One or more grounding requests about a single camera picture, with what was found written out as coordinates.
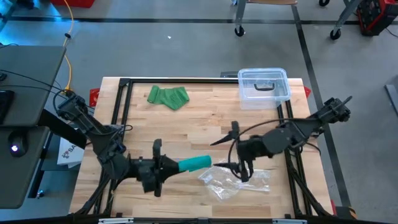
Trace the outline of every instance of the plastic container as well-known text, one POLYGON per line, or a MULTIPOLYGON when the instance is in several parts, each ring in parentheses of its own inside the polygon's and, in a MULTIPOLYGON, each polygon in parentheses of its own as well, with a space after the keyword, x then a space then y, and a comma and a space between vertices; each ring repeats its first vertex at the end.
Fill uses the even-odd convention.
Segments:
POLYGON ((286 71, 282 68, 242 69, 238 81, 243 110, 273 109, 291 96, 286 71))

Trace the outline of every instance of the gray floor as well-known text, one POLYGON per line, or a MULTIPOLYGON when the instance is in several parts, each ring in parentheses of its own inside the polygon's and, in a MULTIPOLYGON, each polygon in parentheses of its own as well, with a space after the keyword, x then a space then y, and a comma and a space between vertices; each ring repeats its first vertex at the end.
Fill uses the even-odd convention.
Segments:
MULTIPOLYGON (((344 8, 343 1, 333 1, 326 8, 317 2, 299 1, 301 20, 335 21, 344 8)), ((64 7, 43 2, 37 6, 40 9, 21 9, 14 16, 69 17, 64 7)), ((232 19, 234 10, 229 0, 96 0, 91 9, 73 8, 75 17, 157 19, 232 19)), ((293 14, 290 6, 250 4, 244 18, 291 20, 293 14)), ((61 45, 69 25, 9 21, 0 42, 61 45)), ((105 76, 218 77, 220 72, 251 67, 282 67, 290 78, 303 78, 311 88, 295 25, 245 24, 247 33, 242 38, 234 35, 233 28, 233 24, 77 22, 67 50, 73 65, 72 88, 88 99, 88 90, 98 88, 105 76)), ((398 117, 383 86, 397 75, 398 39, 387 32, 363 37, 358 26, 344 26, 341 39, 332 42, 331 29, 303 26, 323 101, 354 96, 348 105, 350 121, 331 125, 351 203, 360 219, 394 223, 398 219, 394 172, 398 117)), ((398 33, 398 26, 390 30, 398 33)), ((67 75, 63 62, 57 77, 61 85, 67 75)), ((311 111, 316 111, 313 95, 308 100, 311 111)), ((319 144, 330 195, 339 204, 322 138, 319 144)), ((0 220, 66 214, 75 179, 73 173, 50 173, 43 185, 55 190, 51 197, 27 199, 18 210, 2 210, 0 220)))

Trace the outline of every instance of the clear plastic bag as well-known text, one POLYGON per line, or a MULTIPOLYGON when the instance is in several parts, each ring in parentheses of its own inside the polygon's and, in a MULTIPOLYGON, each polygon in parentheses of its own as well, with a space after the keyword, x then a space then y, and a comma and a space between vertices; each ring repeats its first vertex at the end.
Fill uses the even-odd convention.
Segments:
POLYGON ((236 195, 240 189, 270 191, 270 177, 269 170, 254 170, 249 181, 242 183, 229 169, 213 166, 198 178, 204 181, 206 187, 217 196, 219 201, 224 201, 236 195))
POLYGON ((239 191, 241 181, 229 169, 213 166, 198 177, 219 201, 229 199, 239 191))
POLYGON ((248 182, 240 182, 240 189, 244 190, 258 190, 268 192, 269 190, 269 179, 271 173, 269 170, 254 170, 253 176, 248 182))

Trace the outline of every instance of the computer mouse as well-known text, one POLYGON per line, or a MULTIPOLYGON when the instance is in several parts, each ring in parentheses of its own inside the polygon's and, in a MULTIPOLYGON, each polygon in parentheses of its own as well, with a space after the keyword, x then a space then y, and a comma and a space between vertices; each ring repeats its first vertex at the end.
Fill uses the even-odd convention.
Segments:
POLYGON ((21 157, 28 150, 27 130, 18 129, 8 135, 9 150, 12 156, 21 157))

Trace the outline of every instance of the green towel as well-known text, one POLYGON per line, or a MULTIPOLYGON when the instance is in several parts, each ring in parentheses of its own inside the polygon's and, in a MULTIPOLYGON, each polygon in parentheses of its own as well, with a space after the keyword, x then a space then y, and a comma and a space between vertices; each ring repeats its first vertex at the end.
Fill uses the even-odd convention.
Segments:
POLYGON ((154 85, 150 90, 147 101, 153 104, 164 104, 172 110, 178 110, 189 101, 189 97, 183 86, 161 90, 154 85))

